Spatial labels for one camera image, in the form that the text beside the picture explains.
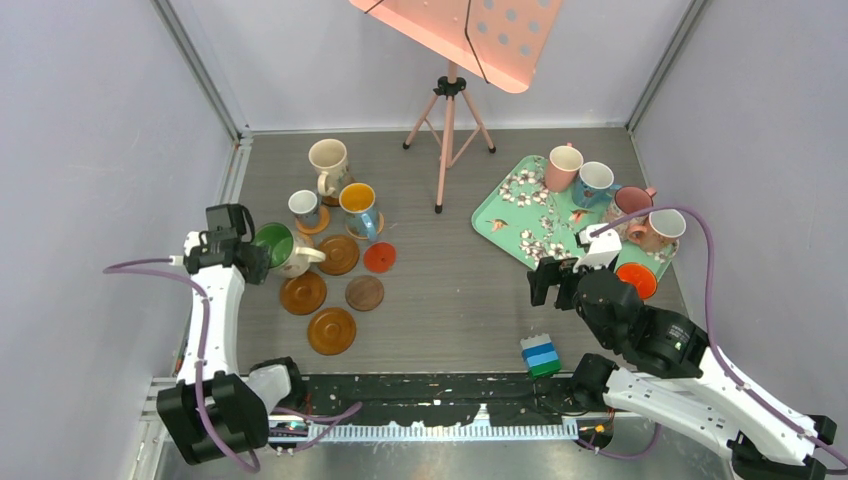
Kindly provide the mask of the orange mug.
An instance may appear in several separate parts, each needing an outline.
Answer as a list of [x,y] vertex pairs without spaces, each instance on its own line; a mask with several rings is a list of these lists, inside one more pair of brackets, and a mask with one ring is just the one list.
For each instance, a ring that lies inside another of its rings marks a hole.
[[658,280],[655,274],[643,264],[625,263],[617,268],[616,275],[623,282],[634,286],[642,300],[651,298],[657,291]]

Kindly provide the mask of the green inside cream mug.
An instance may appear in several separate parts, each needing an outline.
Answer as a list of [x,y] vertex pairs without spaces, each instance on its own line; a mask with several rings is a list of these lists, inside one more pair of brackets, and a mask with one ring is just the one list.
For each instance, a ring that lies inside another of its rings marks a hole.
[[281,223],[267,223],[256,232],[253,245],[267,247],[270,272],[286,279],[305,274],[313,264],[327,259],[324,252],[311,247],[298,234]]

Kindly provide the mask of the small blue patterned mug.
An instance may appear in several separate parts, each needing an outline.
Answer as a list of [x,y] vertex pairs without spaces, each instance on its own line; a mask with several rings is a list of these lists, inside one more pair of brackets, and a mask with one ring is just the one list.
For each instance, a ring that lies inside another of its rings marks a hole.
[[319,205],[319,197],[312,190],[298,190],[291,194],[288,199],[288,208],[293,216],[295,214],[310,213]]

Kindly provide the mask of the light plain wooden coaster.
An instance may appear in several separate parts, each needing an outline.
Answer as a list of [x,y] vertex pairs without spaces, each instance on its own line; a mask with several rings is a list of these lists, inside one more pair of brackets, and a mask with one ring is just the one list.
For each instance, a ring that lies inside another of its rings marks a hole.
[[326,205],[320,204],[312,212],[295,214],[297,229],[305,234],[314,235],[325,230],[330,223],[331,214]]

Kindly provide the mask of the large ridged brown wooden coaster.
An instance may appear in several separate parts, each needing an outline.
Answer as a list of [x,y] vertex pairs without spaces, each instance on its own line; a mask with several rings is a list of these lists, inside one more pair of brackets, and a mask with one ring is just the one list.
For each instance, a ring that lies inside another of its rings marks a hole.
[[332,235],[323,239],[317,249],[326,258],[318,264],[318,269],[324,274],[344,275],[358,264],[360,249],[354,238],[348,235]]

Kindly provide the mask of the woven rattan coaster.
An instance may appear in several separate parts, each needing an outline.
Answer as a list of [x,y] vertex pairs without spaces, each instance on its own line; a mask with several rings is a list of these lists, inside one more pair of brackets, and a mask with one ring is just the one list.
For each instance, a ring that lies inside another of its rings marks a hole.
[[368,217],[372,219],[369,214],[363,215],[348,215],[345,221],[345,229],[348,234],[353,236],[359,240],[367,240],[371,243],[375,243],[379,237],[379,235],[383,232],[385,226],[385,218],[382,213],[377,215],[376,222],[372,222],[371,224],[366,224],[363,220]]

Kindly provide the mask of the cream shell pattern mug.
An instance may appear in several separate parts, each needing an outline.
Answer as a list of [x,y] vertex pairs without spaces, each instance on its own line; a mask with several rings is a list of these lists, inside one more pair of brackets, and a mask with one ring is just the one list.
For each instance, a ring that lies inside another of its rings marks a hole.
[[348,150],[338,139],[322,139],[308,152],[308,160],[316,173],[317,190],[325,198],[338,198],[342,190],[353,182]]

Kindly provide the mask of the yellow inside blue mug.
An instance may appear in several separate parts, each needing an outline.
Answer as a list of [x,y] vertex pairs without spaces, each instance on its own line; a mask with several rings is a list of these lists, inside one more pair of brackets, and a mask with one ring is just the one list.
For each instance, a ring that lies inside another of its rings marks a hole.
[[376,203],[375,190],[366,183],[351,183],[345,187],[340,196],[340,207],[345,213],[345,221],[348,215],[369,214],[372,219],[366,217],[363,222],[371,224],[376,222],[380,212]]

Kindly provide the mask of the dark walnut coaster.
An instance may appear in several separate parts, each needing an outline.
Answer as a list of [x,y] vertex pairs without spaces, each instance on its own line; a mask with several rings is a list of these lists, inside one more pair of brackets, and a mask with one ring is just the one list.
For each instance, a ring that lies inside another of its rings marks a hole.
[[383,283],[371,275],[353,278],[345,290],[345,300],[354,310],[366,312],[377,308],[383,301],[385,289]]

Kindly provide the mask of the red round paper coaster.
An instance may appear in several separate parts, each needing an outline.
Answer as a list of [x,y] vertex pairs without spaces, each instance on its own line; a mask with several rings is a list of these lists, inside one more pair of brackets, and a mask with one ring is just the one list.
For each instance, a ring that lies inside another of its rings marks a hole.
[[388,242],[372,244],[363,255],[365,268],[376,274],[388,272],[394,266],[396,260],[396,248]]

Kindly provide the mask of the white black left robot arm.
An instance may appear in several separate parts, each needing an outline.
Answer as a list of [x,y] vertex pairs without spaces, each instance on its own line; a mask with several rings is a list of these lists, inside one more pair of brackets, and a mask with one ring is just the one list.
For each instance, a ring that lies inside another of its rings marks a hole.
[[307,389],[289,357],[266,360],[241,377],[238,312],[247,285],[264,283],[270,250],[240,204],[207,208],[206,229],[188,234],[182,281],[192,290],[189,337],[175,386],[162,390],[156,410],[189,465],[255,452],[269,440],[277,408],[298,412]]

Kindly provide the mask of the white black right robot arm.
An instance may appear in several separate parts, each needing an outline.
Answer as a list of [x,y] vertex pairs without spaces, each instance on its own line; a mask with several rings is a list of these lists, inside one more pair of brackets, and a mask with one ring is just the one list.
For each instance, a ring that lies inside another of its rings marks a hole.
[[585,354],[571,377],[571,397],[584,410],[628,410],[697,441],[728,461],[739,479],[823,479],[814,453],[831,445],[836,424],[805,415],[766,394],[713,348],[686,316],[647,305],[608,268],[542,259],[528,272],[530,302],[573,310],[601,346],[637,368],[632,373]]

